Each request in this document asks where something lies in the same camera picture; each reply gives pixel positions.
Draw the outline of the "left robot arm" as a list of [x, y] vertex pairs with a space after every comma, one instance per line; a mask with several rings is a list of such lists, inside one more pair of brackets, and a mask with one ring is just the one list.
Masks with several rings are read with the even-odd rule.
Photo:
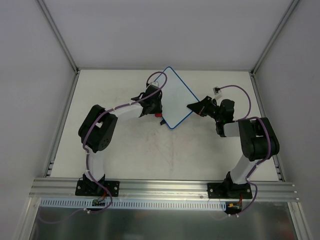
[[102, 196], [107, 187], [103, 151], [111, 143], [116, 124], [145, 115], [162, 114], [162, 90], [149, 84], [146, 90], [131, 102], [106, 110], [94, 105], [81, 124], [78, 135], [86, 152], [86, 169], [78, 180], [77, 196]]

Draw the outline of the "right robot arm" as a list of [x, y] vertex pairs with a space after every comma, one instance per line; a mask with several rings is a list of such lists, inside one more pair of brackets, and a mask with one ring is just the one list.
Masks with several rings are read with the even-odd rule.
[[234, 120], [235, 102], [224, 99], [217, 104], [209, 96], [187, 105], [201, 117], [215, 120], [217, 134], [222, 138], [239, 137], [242, 155], [236, 166], [221, 183], [208, 183], [209, 199], [252, 199], [249, 178], [258, 166], [280, 151], [280, 144], [271, 123], [266, 117]]

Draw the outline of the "blue framed whiteboard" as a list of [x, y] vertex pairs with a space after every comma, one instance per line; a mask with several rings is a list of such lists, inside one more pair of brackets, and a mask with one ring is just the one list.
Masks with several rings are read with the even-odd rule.
[[196, 103], [199, 99], [170, 66], [153, 81], [161, 82], [162, 118], [168, 128], [173, 130], [192, 113], [187, 105]]

